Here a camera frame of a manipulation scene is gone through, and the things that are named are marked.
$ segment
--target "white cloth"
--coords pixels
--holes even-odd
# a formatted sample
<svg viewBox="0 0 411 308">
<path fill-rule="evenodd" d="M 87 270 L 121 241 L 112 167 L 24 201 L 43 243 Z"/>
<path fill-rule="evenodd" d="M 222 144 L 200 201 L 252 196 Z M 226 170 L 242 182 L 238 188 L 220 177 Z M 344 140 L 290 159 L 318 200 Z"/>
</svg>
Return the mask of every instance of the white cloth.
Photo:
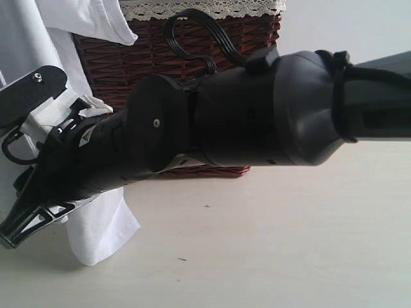
<svg viewBox="0 0 411 308">
<path fill-rule="evenodd" d="M 167 19 L 185 8 L 197 8 L 215 19 L 277 15 L 285 10 L 285 0 L 121 0 L 128 21 Z"/>
<path fill-rule="evenodd" d="M 36 0 L 43 23 L 57 50 L 70 87 L 79 95 L 91 95 L 71 35 L 73 32 L 89 37 L 131 45 L 137 39 L 127 26 L 118 0 Z M 16 149 L 27 154 L 27 148 Z M 0 155 L 2 167 L 5 158 Z M 4 164 L 1 177 L 8 180 L 0 194 L 0 218 L 12 204 L 12 182 L 21 166 Z M 69 242 L 74 254 L 85 265 L 92 266 L 120 249 L 140 227 L 123 199 L 123 189 L 105 192 L 94 201 L 69 215 L 66 223 Z"/>
</svg>

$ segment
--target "wicker basket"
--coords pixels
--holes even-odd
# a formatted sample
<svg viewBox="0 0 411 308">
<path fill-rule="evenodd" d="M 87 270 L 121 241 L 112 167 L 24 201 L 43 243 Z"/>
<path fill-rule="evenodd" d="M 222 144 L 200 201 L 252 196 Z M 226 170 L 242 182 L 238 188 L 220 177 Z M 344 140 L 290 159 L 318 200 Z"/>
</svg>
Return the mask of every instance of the wicker basket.
<svg viewBox="0 0 411 308">
<path fill-rule="evenodd" d="M 253 52 L 275 44 L 279 35 L 281 16 L 263 15 L 219 20 L 237 50 L 250 55 Z M 164 41 L 162 27 L 165 21 L 132 20 L 131 30 L 139 35 L 134 46 L 123 46 L 96 38 L 74 35 L 74 42 L 84 72 L 93 94 L 121 110 L 130 89 L 136 82 L 149 74 L 165 74 L 172 78 L 187 80 L 204 67 L 201 61 L 187 62 L 173 53 Z M 213 56 L 219 71 L 233 67 L 218 48 L 212 36 L 199 23 L 190 19 L 180 20 L 175 29 L 181 46 L 194 55 Z M 238 177 L 248 167 L 189 167 L 166 173 L 168 176 L 229 176 Z"/>
</svg>

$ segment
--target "black cord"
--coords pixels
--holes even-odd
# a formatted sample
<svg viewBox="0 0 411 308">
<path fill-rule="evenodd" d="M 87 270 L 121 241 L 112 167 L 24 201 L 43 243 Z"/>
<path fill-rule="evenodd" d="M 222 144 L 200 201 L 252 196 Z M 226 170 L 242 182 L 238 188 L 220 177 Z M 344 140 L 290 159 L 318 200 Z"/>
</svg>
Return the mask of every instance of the black cord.
<svg viewBox="0 0 411 308">
<path fill-rule="evenodd" d="M 23 133 L 20 132 L 20 128 L 17 127 L 16 129 L 12 130 L 6 138 L 4 138 L 3 143 L 1 144 L 1 151 L 5 155 L 5 157 L 14 162 L 15 164 L 18 165 L 33 165 L 36 164 L 39 161 L 39 158 L 33 158 L 33 159 L 20 159 L 14 156 L 13 154 L 10 153 L 10 150 L 8 149 L 8 146 L 11 145 L 11 143 L 15 142 L 17 139 L 19 139 L 21 136 L 23 136 Z"/>
<path fill-rule="evenodd" d="M 237 66 L 244 66 L 246 58 L 238 53 L 237 49 L 232 44 L 230 38 L 224 31 L 224 29 L 218 24 L 212 17 L 206 13 L 196 10 L 194 8 L 188 8 L 183 10 L 173 17 L 170 17 L 164 25 L 164 38 L 176 55 L 185 60 L 203 60 L 207 65 L 207 72 L 213 74 L 216 72 L 216 64 L 214 60 L 207 55 L 195 56 L 185 51 L 177 42 L 174 36 L 174 25 L 178 18 L 189 17 L 200 22 L 203 26 L 210 31 L 214 39 L 217 41 L 224 55 Z"/>
</svg>

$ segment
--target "robotic arm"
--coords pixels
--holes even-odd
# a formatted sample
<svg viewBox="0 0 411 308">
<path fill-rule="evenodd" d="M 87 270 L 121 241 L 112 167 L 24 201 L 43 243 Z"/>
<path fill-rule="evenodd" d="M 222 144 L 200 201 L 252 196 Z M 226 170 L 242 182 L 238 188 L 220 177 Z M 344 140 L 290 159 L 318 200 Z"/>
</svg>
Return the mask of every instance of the robotic arm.
<svg viewBox="0 0 411 308">
<path fill-rule="evenodd" d="M 165 34 L 172 28 L 170 19 Z M 192 56 L 170 37 L 177 54 Z M 15 182 L 19 198 L 0 225 L 0 242 L 15 248 L 93 196 L 176 167 L 316 166 L 345 142 L 411 138 L 411 80 L 405 75 L 353 66 L 346 52 L 279 56 L 268 47 L 244 61 L 226 55 L 241 67 L 216 73 L 202 56 L 208 71 L 189 83 L 149 76 L 110 117 L 81 117 L 89 105 L 65 89 L 66 76 L 56 67 L 42 67 L 0 91 L 7 110 L 0 113 L 0 128 L 9 132 L 3 152 L 31 165 Z M 8 151 L 23 134 L 40 150 L 35 160 Z"/>
</svg>

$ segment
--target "lace trim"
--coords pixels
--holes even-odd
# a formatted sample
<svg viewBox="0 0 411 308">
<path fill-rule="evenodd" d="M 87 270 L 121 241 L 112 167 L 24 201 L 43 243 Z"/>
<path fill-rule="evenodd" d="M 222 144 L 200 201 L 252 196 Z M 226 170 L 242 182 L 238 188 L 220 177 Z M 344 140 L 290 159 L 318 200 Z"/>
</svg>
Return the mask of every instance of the lace trim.
<svg viewBox="0 0 411 308">
<path fill-rule="evenodd" d="M 285 10 L 285 0 L 126 0 L 120 1 L 120 7 L 128 21 L 167 19 L 185 8 L 198 8 L 215 19 L 223 19 L 277 15 Z"/>
</svg>

